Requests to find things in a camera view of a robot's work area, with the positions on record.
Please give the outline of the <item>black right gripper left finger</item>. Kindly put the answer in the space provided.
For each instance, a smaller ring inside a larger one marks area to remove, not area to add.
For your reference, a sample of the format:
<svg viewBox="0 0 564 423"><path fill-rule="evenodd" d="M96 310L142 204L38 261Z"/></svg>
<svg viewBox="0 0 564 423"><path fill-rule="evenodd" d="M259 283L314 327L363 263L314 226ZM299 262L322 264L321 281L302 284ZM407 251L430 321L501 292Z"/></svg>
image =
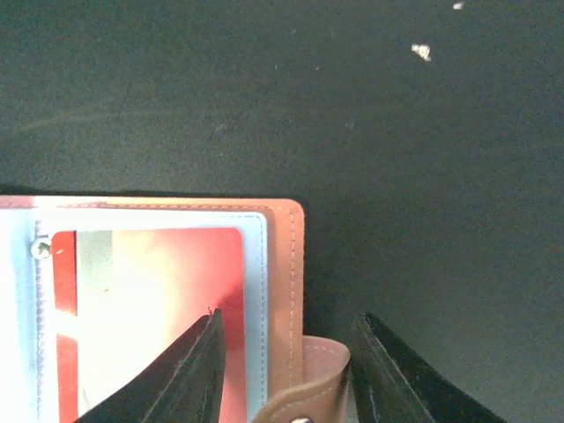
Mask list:
<svg viewBox="0 0 564 423"><path fill-rule="evenodd" d="M226 346L219 309L200 317L131 382L79 422L219 421Z"/></svg>

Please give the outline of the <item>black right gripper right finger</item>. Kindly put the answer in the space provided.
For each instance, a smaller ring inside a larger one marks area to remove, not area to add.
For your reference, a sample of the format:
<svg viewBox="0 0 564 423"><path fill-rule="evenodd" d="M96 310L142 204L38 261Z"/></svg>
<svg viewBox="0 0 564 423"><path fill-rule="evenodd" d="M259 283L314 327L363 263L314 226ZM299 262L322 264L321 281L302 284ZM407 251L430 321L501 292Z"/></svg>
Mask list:
<svg viewBox="0 0 564 423"><path fill-rule="evenodd" d="M360 422L502 422L443 378L382 320L352 322L352 385Z"/></svg>

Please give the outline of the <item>tan leather card holder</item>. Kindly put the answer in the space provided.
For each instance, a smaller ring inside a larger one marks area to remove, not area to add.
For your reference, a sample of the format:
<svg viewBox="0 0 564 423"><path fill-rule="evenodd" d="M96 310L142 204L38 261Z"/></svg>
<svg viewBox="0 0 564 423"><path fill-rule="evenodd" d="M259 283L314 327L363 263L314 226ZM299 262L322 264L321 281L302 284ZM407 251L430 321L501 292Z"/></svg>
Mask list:
<svg viewBox="0 0 564 423"><path fill-rule="evenodd" d="M206 227L243 237L243 422L345 421L349 350L302 329L304 223L282 198L2 196L2 421L62 422L55 234Z"/></svg>

